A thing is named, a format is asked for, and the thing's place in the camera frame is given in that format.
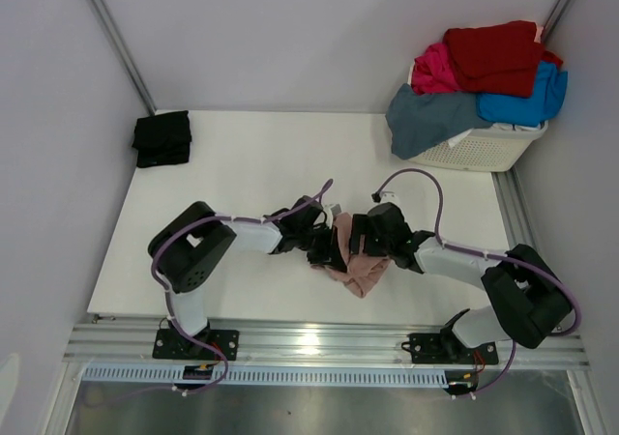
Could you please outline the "pink t shirt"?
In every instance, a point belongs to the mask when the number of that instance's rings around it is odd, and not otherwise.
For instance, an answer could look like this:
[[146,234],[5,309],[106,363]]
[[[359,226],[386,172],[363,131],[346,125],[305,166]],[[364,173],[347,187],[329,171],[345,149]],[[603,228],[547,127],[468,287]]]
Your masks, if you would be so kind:
[[313,269],[326,272],[334,281],[340,282],[356,297],[363,299],[376,286],[391,264],[388,257],[352,254],[349,241],[353,217],[341,213],[335,217],[333,229],[337,240],[336,256],[330,264],[311,262]]

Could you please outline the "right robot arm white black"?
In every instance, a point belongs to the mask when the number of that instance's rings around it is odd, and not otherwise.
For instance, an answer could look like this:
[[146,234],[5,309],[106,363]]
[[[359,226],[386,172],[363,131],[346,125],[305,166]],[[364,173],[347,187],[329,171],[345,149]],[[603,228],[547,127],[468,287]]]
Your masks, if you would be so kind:
[[532,247],[484,254],[453,246],[430,231],[411,231],[393,203],[352,217],[350,251],[386,256],[403,270],[448,277],[486,293],[488,306],[458,313],[441,330],[441,352],[452,362],[488,342],[510,339],[535,349],[575,311],[575,302]]

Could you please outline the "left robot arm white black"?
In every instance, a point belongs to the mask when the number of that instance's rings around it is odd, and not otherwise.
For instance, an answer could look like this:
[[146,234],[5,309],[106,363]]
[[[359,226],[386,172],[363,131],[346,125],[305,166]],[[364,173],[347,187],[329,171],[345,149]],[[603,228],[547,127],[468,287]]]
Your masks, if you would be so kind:
[[203,201],[192,203],[149,244],[151,274],[162,286],[174,346],[186,358],[202,356],[209,344],[203,291],[210,274],[233,251],[282,254],[299,249],[310,264],[346,271],[335,218],[338,204],[301,197],[291,209],[263,218],[218,215]]

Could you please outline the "grey blue t shirt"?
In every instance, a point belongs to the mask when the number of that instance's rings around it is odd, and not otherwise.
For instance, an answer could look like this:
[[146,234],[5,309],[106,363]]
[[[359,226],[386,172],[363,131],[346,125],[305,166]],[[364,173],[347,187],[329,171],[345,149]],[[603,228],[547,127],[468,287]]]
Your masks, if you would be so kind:
[[492,127],[477,114],[474,94],[463,92],[417,95],[402,84],[385,115],[392,135],[391,151],[413,159],[465,131]]

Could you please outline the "white laundry basket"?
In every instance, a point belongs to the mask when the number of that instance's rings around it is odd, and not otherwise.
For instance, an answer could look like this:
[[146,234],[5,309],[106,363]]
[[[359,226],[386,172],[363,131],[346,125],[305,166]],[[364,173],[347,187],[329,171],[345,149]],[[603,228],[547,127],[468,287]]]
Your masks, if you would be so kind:
[[473,129],[426,150],[410,161],[454,170],[505,172],[535,140],[544,135],[548,126],[549,122],[543,130],[528,133],[493,127]]

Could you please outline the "white t shirt in basket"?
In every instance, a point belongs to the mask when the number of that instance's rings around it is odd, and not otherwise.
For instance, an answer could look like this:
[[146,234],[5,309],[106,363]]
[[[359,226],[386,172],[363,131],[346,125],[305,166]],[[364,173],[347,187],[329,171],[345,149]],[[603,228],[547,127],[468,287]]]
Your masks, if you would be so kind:
[[492,127],[501,131],[520,131],[520,132],[537,132],[542,131],[548,124],[548,121],[541,122],[540,124],[532,126],[523,126],[509,123],[494,123]]

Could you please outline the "magenta t shirt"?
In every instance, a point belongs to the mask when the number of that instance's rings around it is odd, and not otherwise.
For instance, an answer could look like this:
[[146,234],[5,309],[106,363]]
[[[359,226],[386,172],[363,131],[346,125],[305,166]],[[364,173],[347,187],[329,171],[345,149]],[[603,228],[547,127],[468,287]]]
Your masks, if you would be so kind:
[[434,43],[416,57],[410,74],[410,84],[417,95],[462,92],[451,66],[451,57],[444,43]]

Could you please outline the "folded black t shirt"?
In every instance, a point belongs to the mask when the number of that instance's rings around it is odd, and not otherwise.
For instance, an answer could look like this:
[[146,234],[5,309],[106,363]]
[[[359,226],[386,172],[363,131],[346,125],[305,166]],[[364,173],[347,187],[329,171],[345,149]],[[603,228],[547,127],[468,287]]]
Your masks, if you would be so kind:
[[137,168],[188,163],[191,145],[188,110],[143,117],[136,121],[132,148],[137,151]]

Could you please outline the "dark red t shirt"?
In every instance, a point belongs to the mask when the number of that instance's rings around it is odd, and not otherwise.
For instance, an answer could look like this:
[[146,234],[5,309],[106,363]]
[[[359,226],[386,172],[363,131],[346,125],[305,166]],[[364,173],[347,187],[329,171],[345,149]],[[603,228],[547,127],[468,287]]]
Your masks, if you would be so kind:
[[542,62],[563,60],[539,41],[539,26],[516,20],[478,28],[451,28],[443,36],[457,83],[469,93],[529,98]]

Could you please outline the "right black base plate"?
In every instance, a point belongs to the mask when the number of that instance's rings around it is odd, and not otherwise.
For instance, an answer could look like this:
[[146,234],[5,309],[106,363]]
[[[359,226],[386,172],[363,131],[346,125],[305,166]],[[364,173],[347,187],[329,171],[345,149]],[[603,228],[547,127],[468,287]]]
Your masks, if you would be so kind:
[[440,333],[410,333],[400,344],[414,364],[499,364],[494,342],[466,348]]

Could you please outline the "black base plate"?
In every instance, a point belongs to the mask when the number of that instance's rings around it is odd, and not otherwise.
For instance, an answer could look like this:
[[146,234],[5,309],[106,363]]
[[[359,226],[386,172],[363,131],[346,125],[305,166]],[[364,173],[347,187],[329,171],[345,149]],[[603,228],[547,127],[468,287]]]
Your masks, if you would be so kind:
[[410,333],[400,344],[414,364],[499,364],[494,342],[466,348],[440,333]]
[[[195,339],[217,349],[229,361],[235,361],[240,333],[236,330],[206,330]],[[157,331],[152,358],[176,361],[217,361],[221,356],[182,337],[175,329]]]

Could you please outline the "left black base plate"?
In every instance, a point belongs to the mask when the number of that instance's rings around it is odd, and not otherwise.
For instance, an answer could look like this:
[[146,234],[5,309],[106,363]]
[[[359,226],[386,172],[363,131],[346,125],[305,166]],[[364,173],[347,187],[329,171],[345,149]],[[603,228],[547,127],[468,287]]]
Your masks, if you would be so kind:
[[[217,349],[229,361],[235,361],[240,333],[236,330],[206,330],[195,339]],[[157,331],[152,358],[176,361],[217,361],[221,356],[182,337],[175,329]]]

